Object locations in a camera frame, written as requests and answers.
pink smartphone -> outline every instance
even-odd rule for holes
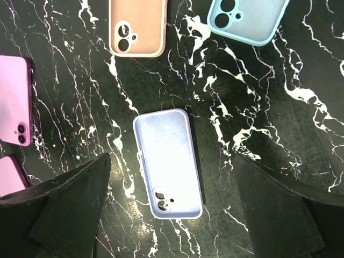
[[[24,190],[28,187],[15,158],[0,159],[0,197]]]
[[[26,58],[0,55],[0,139],[28,146],[33,141],[31,66]]]

phone back panel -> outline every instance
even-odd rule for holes
[[[123,57],[156,57],[165,48],[167,0],[109,0],[109,40],[113,54]],[[123,27],[128,27],[121,36]],[[121,51],[121,40],[129,48]]]
[[[33,140],[30,69],[25,58],[0,55],[0,140],[22,146]],[[18,132],[18,125],[24,133]]]
[[[133,126],[154,217],[200,217],[202,194],[186,112],[172,109],[143,114]]]
[[[17,161],[10,156],[0,159],[0,197],[27,188]]]
[[[218,35],[253,46],[273,38],[289,0],[213,0],[207,23]]]

light blue phone case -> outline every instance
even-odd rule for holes
[[[187,113],[171,109],[142,114],[133,127],[154,217],[200,217],[203,201]]]
[[[207,23],[215,34],[264,46],[273,38],[288,3],[289,0],[213,0]]]

orange phone case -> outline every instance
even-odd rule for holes
[[[154,58],[165,49],[167,0],[109,0],[109,45],[121,57]]]

black marble countertop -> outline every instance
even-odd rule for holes
[[[344,195],[344,1],[291,0],[272,42],[210,33],[211,0],[169,0],[166,50],[124,59],[108,47],[108,2],[1,0],[0,54],[34,73],[34,144],[1,142],[32,184],[110,152],[98,257],[251,257],[234,153]],[[193,116],[204,213],[157,220],[139,171],[133,119],[173,107]]]

